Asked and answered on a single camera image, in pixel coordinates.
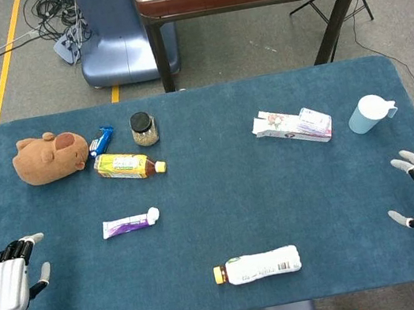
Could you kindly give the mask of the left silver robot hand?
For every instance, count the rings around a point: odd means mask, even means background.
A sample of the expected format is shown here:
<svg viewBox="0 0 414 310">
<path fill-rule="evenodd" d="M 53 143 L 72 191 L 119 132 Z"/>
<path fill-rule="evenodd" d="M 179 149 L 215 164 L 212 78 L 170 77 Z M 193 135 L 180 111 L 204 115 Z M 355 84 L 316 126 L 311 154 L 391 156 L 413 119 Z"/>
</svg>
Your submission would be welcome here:
<svg viewBox="0 0 414 310">
<path fill-rule="evenodd" d="M 43 238 L 41 232 L 24 236 L 0 251 L 0 310 L 26 310 L 49 285 L 51 265 L 48 262 L 42 264 L 37 283 L 29 285 L 28 265 L 32 249 Z"/>
</svg>

